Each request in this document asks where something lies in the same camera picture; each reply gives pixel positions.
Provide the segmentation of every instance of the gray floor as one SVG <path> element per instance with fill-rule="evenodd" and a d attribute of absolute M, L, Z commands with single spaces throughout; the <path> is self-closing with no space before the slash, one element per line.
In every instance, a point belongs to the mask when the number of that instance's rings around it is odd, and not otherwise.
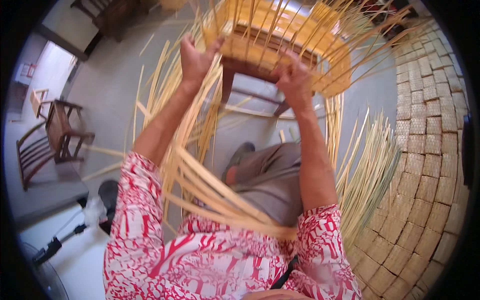
<path fill-rule="evenodd" d="M 172 43 L 177 40 L 178 35 L 185 24 L 160 26 L 157 20 L 175 19 L 175 15 L 165 16 L 160 10 L 150 12 L 148 18 L 143 21 L 143 26 L 130 30 L 121 43 L 112 40 L 102 40 L 97 46 L 90 59 L 83 63 L 77 71 L 71 87 L 67 101 L 80 104 L 84 107 L 83 113 L 86 118 L 89 129 L 96 133 L 94 145 L 122 151 L 124 142 L 124 133 L 128 130 L 128 147 L 132 142 L 132 127 L 129 124 L 132 119 L 133 105 L 135 103 L 135 94 L 137 90 L 138 78 L 142 64 L 145 65 L 144 80 L 155 70 L 156 62 L 160 56 L 163 45 L 166 40 Z M 185 6 L 178 14 L 179 20 L 193 19 L 192 9 Z M 139 57 L 139 53 L 152 35 L 154 38 Z M 353 74 L 352 80 L 374 65 L 373 61 L 366 66 L 360 67 Z M 393 66 L 393 58 L 388 58 L 380 63 L 375 69 L 381 70 L 388 66 Z M 234 86 L 248 88 L 265 95 L 274 95 L 275 88 L 271 84 L 266 84 L 252 78 L 238 75 L 235 77 Z M 229 104 L 243 99 L 244 96 L 232 94 Z M 321 99 L 314 99 L 316 103 L 321 103 Z M 146 104 L 146 96 L 142 97 L 142 102 Z M 372 115 L 380 112 L 389 118 L 392 127 L 395 126 L 396 116 L 396 71 L 395 68 L 389 68 L 383 72 L 367 77 L 355 83 L 345 92 L 345 112 L 342 128 L 341 145 L 339 150 L 339 160 L 343 158 L 344 152 L 348 146 L 348 141 L 357 116 L 363 120 L 367 105 L 370 106 Z M 266 104 L 259 100 L 252 100 L 244 106 L 245 108 L 258 111 L 273 112 L 275 106 Z M 137 133 L 143 123 L 142 115 L 137 115 Z M 324 119 L 319 119 L 319 124 L 324 129 Z M 258 149 L 280 142 L 279 131 L 284 130 L 286 140 L 292 141 L 289 134 L 289 128 L 293 128 L 296 137 L 298 137 L 298 126 L 294 120 L 280 120 L 276 124 L 276 119 L 267 119 L 261 117 L 246 116 L 244 114 L 232 113 L 223 118 L 219 123 L 219 129 L 216 134 L 215 159 L 213 172 L 220 176 L 228 163 L 229 158 L 236 148 L 244 141 L 252 141 Z M 96 172 L 120 159 L 99 153 L 85 153 L 85 162 L 81 164 L 78 172 L 85 176 Z M 211 150 L 205 165 L 212 167 Z M 91 193 L 95 193 L 100 183 L 107 178 L 118 178 L 119 172 L 114 171 L 109 174 L 97 177 L 85 182 Z M 166 230 L 166 239 L 172 236 Z"/>

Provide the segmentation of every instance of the bundle of reeds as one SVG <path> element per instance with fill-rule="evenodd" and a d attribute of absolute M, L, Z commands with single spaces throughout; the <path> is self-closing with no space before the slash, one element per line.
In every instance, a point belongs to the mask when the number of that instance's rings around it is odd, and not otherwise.
<path fill-rule="evenodd" d="M 422 26 L 419 24 L 408 29 L 398 38 L 373 50 L 375 42 L 383 36 L 383 32 L 397 22 L 401 22 L 408 11 L 402 9 L 388 18 L 384 24 L 366 29 L 372 26 L 370 21 L 362 21 L 360 25 L 355 25 L 358 20 L 364 20 L 361 9 L 366 0 L 358 6 L 351 6 L 352 2 L 351 0 L 334 1 L 328 6 L 325 5 L 324 11 L 316 14 L 316 18 L 319 20 L 315 21 L 312 15 L 301 16 L 299 14 L 301 7 L 290 9 L 289 0 L 286 2 L 280 0 L 278 5 L 275 5 L 273 1 L 264 0 L 225 0 L 215 7 L 211 5 L 205 15 L 200 12 L 199 6 L 197 7 L 195 22 L 190 28 L 197 48 L 204 50 L 205 45 L 218 35 L 226 35 L 227 39 L 221 53 L 214 59 L 200 92 L 183 117 L 160 168 L 160 176 L 164 181 L 164 222 L 172 231 L 175 230 L 169 223 L 168 207 L 170 202 L 185 211 L 232 227 L 251 229 L 284 240 L 296 238 L 295 228 L 279 226 L 266 214 L 244 201 L 203 166 L 212 136 L 215 139 L 219 118 L 232 110 L 269 117 L 268 114 L 239 108 L 242 103 L 238 106 L 228 106 L 227 110 L 219 113 L 222 85 L 220 57 L 229 55 L 255 62 L 263 67 L 273 68 L 283 59 L 278 54 L 281 45 L 291 47 L 301 57 L 308 51 L 307 58 L 310 59 L 312 73 L 316 78 L 312 89 L 325 96 L 325 141 L 332 167 L 336 168 L 343 118 L 343 91 L 352 84 L 351 73 L 360 65 L 377 58 L 378 55 L 386 54 L 386 58 L 392 53 L 401 51 L 404 45 L 409 46 L 415 41 L 413 38 L 402 44 L 399 42 L 400 39 L 407 33 L 413 32 L 415 28 Z M 384 5 L 381 11 L 373 12 L 368 17 L 372 18 L 377 13 L 387 11 L 389 3 Z M 331 26 L 333 24 L 340 24 L 340 28 L 335 29 L 335 26 Z M 327 30 L 324 26 L 332 27 L 332 29 Z M 187 27 L 184 28 L 172 47 L 170 47 L 169 41 L 165 43 L 156 70 L 146 81 L 144 88 L 141 88 L 143 84 L 142 68 L 134 106 L 133 140 L 135 140 L 137 110 L 139 109 L 144 114 L 143 127 L 145 128 L 163 108 L 181 81 L 178 46 L 181 36 L 186 30 Z M 352 51 L 371 39 L 374 41 L 366 46 L 366 49 L 360 54 L 362 59 L 352 65 L 350 61 Z M 389 50 L 391 45 L 396 45 L 393 51 Z M 168 67 L 164 66 L 164 62 L 171 55 L 174 55 L 172 63 Z M 324 60 L 329 62 L 329 67 L 326 69 L 321 67 L 324 65 Z M 145 107 L 140 103 L 139 98 L 149 84 L 148 102 Z M 207 98 L 211 91 L 213 91 L 213 95 Z M 205 105 L 207 105 L 206 113 L 200 116 L 202 106 Z M 381 201 L 399 157 L 398 147 L 392 138 L 392 130 L 388 125 L 388 120 L 384 120 L 382 114 L 370 121 L 367 111 L 358 135 L 357 130 L 358 126 L 356 125 L 347 153 L 338 170 L 336 186 L 340 208 L 343 211 L 341 231 L 347 249 L 354 243 L 355 238 L 366 226 L 373 210 Z M 194 142 L 196 156 L 186 150 L 187 145 Z M 359 154 L 360 144 L 365 144 L 361 154 Z M 355 166 L 354 161 L 358 156 L 360 156 L 359 162 Z M 182 189 L 180 196 L 174 195 L 172 192 L 176 183 Z M 209 205 L 214 211 L 208 211 L 195 205 L 194 198 Z"/>

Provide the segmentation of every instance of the black shoe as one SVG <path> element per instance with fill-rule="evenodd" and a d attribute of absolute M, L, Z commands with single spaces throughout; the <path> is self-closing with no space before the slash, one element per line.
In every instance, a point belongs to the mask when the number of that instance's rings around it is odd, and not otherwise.
<path fill-rule="evenodd" d="M 255 152 L 255 145 L 250 142 L 245 142 L 238 147 L 237 151 L 233 154 L 232 158 L 230 159 L 225 172 L 222 175 L 222 182 L 227 183 L 227 172 L 232 166 L 238 166 L 240 161 L 251 152 Z"/>

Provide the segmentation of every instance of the red and white patterned shirt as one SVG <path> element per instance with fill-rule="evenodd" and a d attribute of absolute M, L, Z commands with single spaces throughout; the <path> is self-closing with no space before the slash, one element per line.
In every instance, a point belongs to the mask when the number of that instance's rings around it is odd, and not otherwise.
<path fill-rule="evenodd" d="M 108 299 L 241 299 L 269 289 L 295 254 L 289 289 L 315 299 L 361 299 L 345 258 L 337 205 L 299 216 L 298 239 L 280 241 L 190 215 L 164 244 L 158 168 L 130 153 L 104 257 Z"/>

